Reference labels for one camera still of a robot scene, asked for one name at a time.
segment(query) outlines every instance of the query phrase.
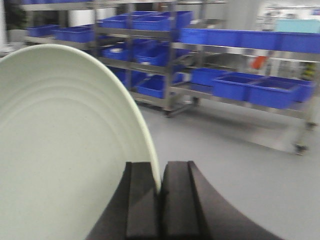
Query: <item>shelf frame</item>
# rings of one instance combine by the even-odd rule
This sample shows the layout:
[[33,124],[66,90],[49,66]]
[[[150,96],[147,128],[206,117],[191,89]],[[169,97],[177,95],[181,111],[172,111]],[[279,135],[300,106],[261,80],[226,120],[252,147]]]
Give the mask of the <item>shelf frame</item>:
[[54,35],[48,35],[48,36],[41,36],[41,37],[36,37],[36,36],[25,36],[24,40],[29,43],[34,43],[34,44],[60,44],[60,45],[66,45],[69,47],[73,47],[76,49],[80,50],[90,50],[95,46],[94,41],[90,42],[75,42],[75,41],[62,41],[62,40],[57,40],[55,39]]
[[306,62],[320,62],[320,54],[318,53],[303,53],[291,51],[276,51],[244,47],[231,47],[231,46],[215,46],[215,45],[202,45],[202,44],[188,44],[181,42],[174,42],[172,44],[175,49],[187,49],[195,52],[204,51],[207,53],[217,54],[235,54],[235,55],[249,55],[249,56],[264,56],[270,58],[299,60]]
[[207,86],[207,87],[201,86],[202,88],[207,89],[206,91],[193,90],[192,89],[193,85],[197,85],[197,84],[185,82],[179,85],[171,86],[170,91],[177,94],[194,97],[194,98],[208,99],[208,100],[219,102],[219,103],[236,105],[244,108],[255,109],[263,112],[293,117],[297,119],[304,119],[304,116],[305,116],[304,112],[308,107],[307,103],[296,103],[292,105],[291,108],[289,109],[277,109],[277,108],[272,108],[267,106],[261,106],[261,105],[252,104],[246,101],[238,101],[238,100],[233,100],[229,98],[213,96],[211,94],[212,87],[210,86]]

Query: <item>blue plastic bin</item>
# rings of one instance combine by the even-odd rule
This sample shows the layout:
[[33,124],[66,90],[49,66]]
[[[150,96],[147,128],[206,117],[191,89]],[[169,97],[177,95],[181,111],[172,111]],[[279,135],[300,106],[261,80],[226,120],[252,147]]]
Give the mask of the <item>blue plastic bin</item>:
[[[164,17],[170,17],[171,12],[164,11],[158,14],[157,16],[164,16]],[[193,12],[192,11],[177,11],[176,12],[176,28],[181,29],[185,26],[189,25],[193,18]]]
[[289,108],[297,95],[299,85],[265,80],[250,86],[249,102],[275,109]]
[[242,31],[240,47],[249,49],[279,50],[280,35],[271,31]]
[[27,31],[28,31],[28,35],[31,37],[41,37],[41,36],[52,35],[54,33],[54,30],[58,28],[59,28],[58,25],[48,24],[48,25],[28,27]]
[[103,57],[109,58],[109,59],[116,59],[116,60],[122,60],[122,61],[129,60],[129,50],[126,49],[125,44],[117,44],[115,46],[103,49],[101,51],[101,54]]
[[157,46],[157,40],[152,39],[134,39],[133,46],[142,49],[152,49]]
[[320,34],[318,33],[279,33],[281,51],[299,53],[320,53]]
[[73,26],[56,29],[53,31],[55,38],[62,41],[87,43],[95,39],[95,34],[88,26]]
[[136,56],[140,64],[150,64],[155,66],[165,66],[169,60],[169,48],[166,46],[157,46],[140,52]]
[[207,45],[239,47],[242,31],[208,29]]
[[55,29],[53,32],[57,40],[70,41],[69,32],[77,29],[81,29],[81,28],[82,28],[81,26],[64,27],[64,28]]
[[23,0],[22,3],[23,3],[23,4],[35,4],[36,1],[35,1],[35,0]]
[[117,15],[102,19],[100,27],[102,28],[112,28],[112,29],[126,29],[127,28],[127,18],[126,15]]
[[[137,18],[146,17],[155,15],[158,12],[156,11],[133,11],[131,13],[132,19],[135,20]],[[121,14],[117,16],[108,17],[101,20],[100,26],[102,28],[112,28],[112,29],[127,29],[129,26],[127,25],[128,14]]]
[[239,77],[239,78],[245,78],[245,79],[254,79],[254,80],[265,78],[265,76],[263,76],[263,75],[256,75],[256,74],[237,72],[237,71],[230,71],[225,76]]
[[[140,94],[152,96],[155,98],[163,99],[164,98],[164,87],[165,81],[164,76],[154,75],[149,80],[138,84],[136,86],[137,92]],[[177,84],[183,80],[181,74],[177,74],[175,79],[172,81],[173,84]]]
[[[122,82],[124,86],[128,86],[128,82],[126,79],[126,70],[121,69],[115,73],[117,78]],[[147,77],[147,74],[140,71],[131,71],[131,87],[135,87],[141,81],[143,81]]]
[[157,15],[159,12],[158,11],[133,11],[131,12],[132,16],[135,17],[146,17],[146,16],[152,16],[152,15]]
[[250,84],[255,82],[251,78],[230,75],[214,78],[213,81],[212,95],[238,101],[249,100]]
[[72,42],[88,43],[95,40],[94,31],[85,27],[71,29],[67,34],[69,34],[69,40]]
[[33,0],[36,4],[53,4],[54,0]]
[[133,20],[132,28],[138,30],[169,31],[170,21],[166,16],[144,16]]
[[215,84],[215,82],[213,82],[213,79],[222,77],[227,73],[229,72],[225,70],[216,70],[210,68],[194,69],[191,72],[191,83],[213,87]]
[[317,19],[278,19],[276,32],[289,33],[320,33],[320,21]]
[[208,30],[198,28],[182,28],[180,40],[185,44],[207,44]]
[[291,78],[283,78],[277,76],[269,76],[266,78],[267,81],[278,81],[281,83],[289,83],[289,84],[296,84],[299,85],[300,88],[298,89],[294,101],[296,102],[305,102],[309,100],[314,93],[317,84],[313,81],[306,81],[306,80],[299,80],[299,79],[291,79]]
[[70,3],[92,2],[93,0],[67,0]]

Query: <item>gray floor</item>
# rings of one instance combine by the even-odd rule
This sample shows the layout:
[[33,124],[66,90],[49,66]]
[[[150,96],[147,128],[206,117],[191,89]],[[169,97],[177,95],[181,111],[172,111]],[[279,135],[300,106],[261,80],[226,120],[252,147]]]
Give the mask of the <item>gray floor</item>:
[[297,156],[291,143],[299,119],[207,100],[174,118],[140,109],[162,171],[168,161],[194,161],[231,204],[267,230],[286,240],[320,239],[320,127],[308,136],[310,151]]

